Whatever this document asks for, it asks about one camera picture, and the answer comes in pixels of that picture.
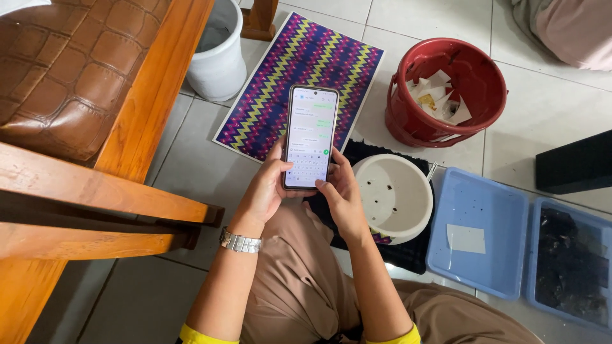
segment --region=hand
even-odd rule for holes
[[[370,236],[370,226],[361,205],[359,184],[348,160],[335,147],[332,157],[338,163],[330,165],[329,182],[315,181],[316,188],[327,199],[332,218],[338,226],[340,236],[347,244]]]
[[[232,223],[246,219],[252,227],[261,231],[264,224],[276,213],[283,198],[306,197],[316,193],[283,189],[282,173],[293,167],[293,162],[281,160],[285,141],[286,137],[281,136],[268,152],[266,161],[261,165],[244,193]]]

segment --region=brown leather cushion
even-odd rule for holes
[[[54,0],[0,17],[0,140],[90,159],[171,0]]]

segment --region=blue plastic tray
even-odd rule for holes
[[[529,200],[523,192],[448,168],[431,226],[427,266],[508,300],[520,295]],[[482,228],[486,254],[451,250],[446,225]]]
[[[612,258],[612,253],[610,252],[612,250],[612,222],[604,220],[601,217],[588,214],[587,212],[568,207],[550,198],[538,197],[534,202],[531,221],[531,251],[529,253],[529,271],[527,276],[525,297],[529,303],[536,308],[555,314],[563,319],[567,319],[587,327],[610,331],[612,329],[612,264],[610,264],[608,267],[608,288],[600,289],[602,295],[608,298],[608,327],[578,318],[536,301],[537,252],[538,242],[540,239],[540,213],[542,208],[552,208],[570,214],[579,230],[588,231],[590,236],[596,238],[599,242],[608,247],[604,258],[608,260]]]

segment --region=phone screen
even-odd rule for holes
[[[285,172],[285,186],[314,188],[315,180],[327,180],[338,94],[298,86],[291,98],[285,154],[293,167]]]

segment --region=metal watch strap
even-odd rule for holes
[[[257,253],[261,248],[261,239],[253,239],[227,232],[227,226],[223,227],[219,238],[221,246],[236,252]]]

